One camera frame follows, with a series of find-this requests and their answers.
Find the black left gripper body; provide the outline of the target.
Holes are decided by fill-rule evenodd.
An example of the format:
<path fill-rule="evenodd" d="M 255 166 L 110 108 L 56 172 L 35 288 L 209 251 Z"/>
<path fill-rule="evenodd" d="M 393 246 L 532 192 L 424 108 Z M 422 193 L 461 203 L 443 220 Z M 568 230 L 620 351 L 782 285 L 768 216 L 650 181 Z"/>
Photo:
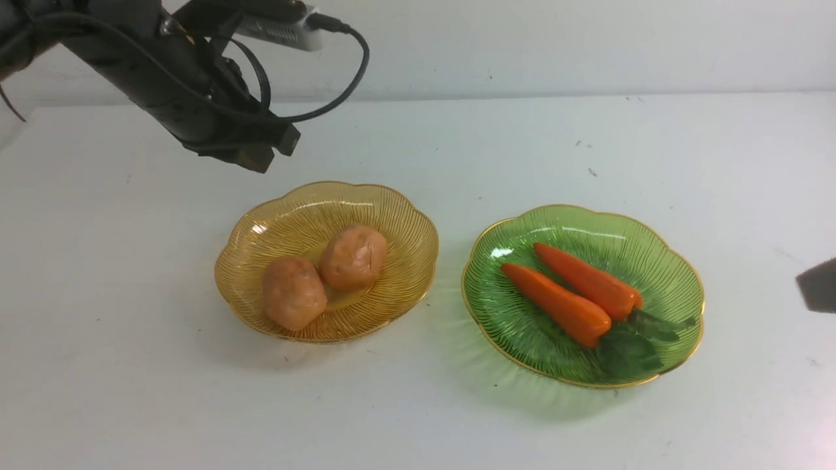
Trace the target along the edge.
<path fill-rule="evenodd" d="M 197 108 L 204 122 L 200 137 L 180 137 L 180 143 L 200 157 L 211 157 L 241 166 L 250 172 L 268 172 L 275 154 L 290 157 L 301 133 L 270 110 L 271 88 L 266 72 L 256 69 L 260 97 L 249 92 L 238 63 L 217 62 L 211 66 L 212 86 Z"/>

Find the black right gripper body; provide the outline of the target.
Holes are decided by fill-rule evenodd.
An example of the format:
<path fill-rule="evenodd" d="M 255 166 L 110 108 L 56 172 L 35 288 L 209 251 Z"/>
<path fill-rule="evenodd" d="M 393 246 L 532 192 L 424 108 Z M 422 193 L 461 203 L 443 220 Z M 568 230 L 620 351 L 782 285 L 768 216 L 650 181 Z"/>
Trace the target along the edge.
<path fill-rule="evenodd" d="M 836 259 L 831 258 L 796 276 L 798 291 L 809 311 L 835 313 L 835 266 Z"/>

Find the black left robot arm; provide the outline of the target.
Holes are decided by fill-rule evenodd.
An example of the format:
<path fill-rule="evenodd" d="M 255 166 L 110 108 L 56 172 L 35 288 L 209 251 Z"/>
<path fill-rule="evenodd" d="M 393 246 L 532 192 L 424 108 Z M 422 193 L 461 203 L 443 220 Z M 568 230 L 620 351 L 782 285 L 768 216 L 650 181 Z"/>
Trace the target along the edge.
<path fill-rule="evenodd" d="M 264 173 L 300 132 L 222 53 L 245 19 L 301 17 L 293 1 L 189 1 L 176 12 L 159 1 L 3 1 L 2 78 L 62 45 L 188 151 Z"/>

